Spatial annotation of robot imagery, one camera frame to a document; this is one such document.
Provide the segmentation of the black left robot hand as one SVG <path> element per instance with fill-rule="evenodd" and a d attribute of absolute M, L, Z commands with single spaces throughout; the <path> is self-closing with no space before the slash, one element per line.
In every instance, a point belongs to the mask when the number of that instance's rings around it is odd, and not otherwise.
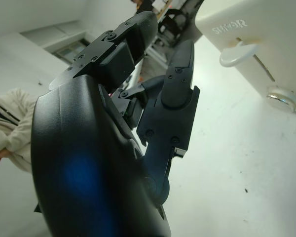
<path fill-rule="evenodd" d="M 166 74 L 122 84 L 158 29 L 138 13 L 89 44 L 38 98 L 31 158 L 55 237 L 169 237 L 163 209 L 174 157 L 188 150 L 200 90 L 186 40 Z"/>

